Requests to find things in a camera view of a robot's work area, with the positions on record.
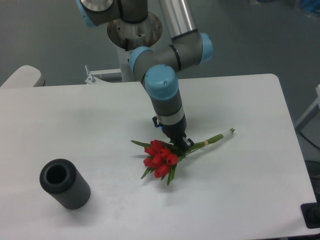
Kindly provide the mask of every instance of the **gray floor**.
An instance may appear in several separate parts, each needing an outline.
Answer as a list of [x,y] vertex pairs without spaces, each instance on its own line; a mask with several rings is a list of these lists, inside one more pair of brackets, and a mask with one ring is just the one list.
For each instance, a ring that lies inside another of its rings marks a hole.
[[[250,5],[249,0],[190,0],[197,27],[214,43],[214,59],[180,78],[272,73],[279,77],[293,121],[313,102],[320,84],[320,19],[294,1]],[[0,0],[0,85],[19,67],[39,69],[46,85],[83,84],[91,70],[118,68],[107,26],[87,28],[74,0]],[[157,0],[149,9],[163,21]],[[170,42],[165,29],[161,44]],[[304,130],[320,145],[320,115]],[[320,153],[299,139],[306,160]]]

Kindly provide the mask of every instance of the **flower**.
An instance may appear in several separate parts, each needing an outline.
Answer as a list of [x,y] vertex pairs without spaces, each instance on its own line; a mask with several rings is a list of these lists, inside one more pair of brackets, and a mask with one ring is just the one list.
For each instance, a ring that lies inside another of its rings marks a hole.
[[167,157],[166,157],[166,164],[168,164],[169,166],[174,166],[179,162],[179,158],[177,155],[170,153]]
[[153,140],[150,142],[151,147],[156,151],[159,152],[160,149],[165,148],[166,146],[164,145],[163,142],[159,141],[159,140]]
[[143,163],[146,167],[153,168],[152,159],[146,158],[145,160],[143,160]]
[[153,157],[154,155],[156,155],[156,153],[157,153],[157,151],[154,150],[152,146],[146,147],[146,148],[144,149],[144,152],[147,153],[147,154],[149,154],[149,155],[152,156],[152,157]]
[[171,153],[171,150],[169,148],[161,148],[159,150],[159,154],[161,157],[166,158]]
[[164,163],[154,171],[154,176],[158,179],[167,175],[169,172],[170,167]]
[[154,155],[151,164],[153,168],[159,168],[163,163],[164,163],[164,159],[160,156],[159,153],[157,153],[156,155]]

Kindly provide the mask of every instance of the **green leaf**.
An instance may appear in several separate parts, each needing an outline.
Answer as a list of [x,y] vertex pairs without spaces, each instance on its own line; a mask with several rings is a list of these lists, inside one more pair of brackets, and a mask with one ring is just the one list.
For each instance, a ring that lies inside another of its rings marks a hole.
[[138,146],[144,147],[144,148],[151,147],[151,144],[149,144],[149,143],[135,141],[135,140],[131,140],[131,142],[134,144],[137,144]]
[[171,171],[171,181],[172,181],[175,178],[177,164],[174,166],[171,166],[170,168],[171,168],[170,171]]
[[171,182],[171,168],[170,168],[168,180],[166,181],[166,185],[169,186],[170,182]]
[[175,146],[175,145],[173,145],[173,144],[170,144],[170,143],[167,143],[167,142],[165,142],[165,141],[160,141],[161,143],[163,143],[168,149],[170,149],[170,150],[177,150],[178,148]]
[[151,167],[148,167],[145,171],[144,171],[144,174],[142,175],[141,179],[143,179],[145,176],[148,175],[148,173],[152,170]]
[[186,155],[180,156],[180,157],[179,157],[179,162],[181,162],[185,157],[186,157]]

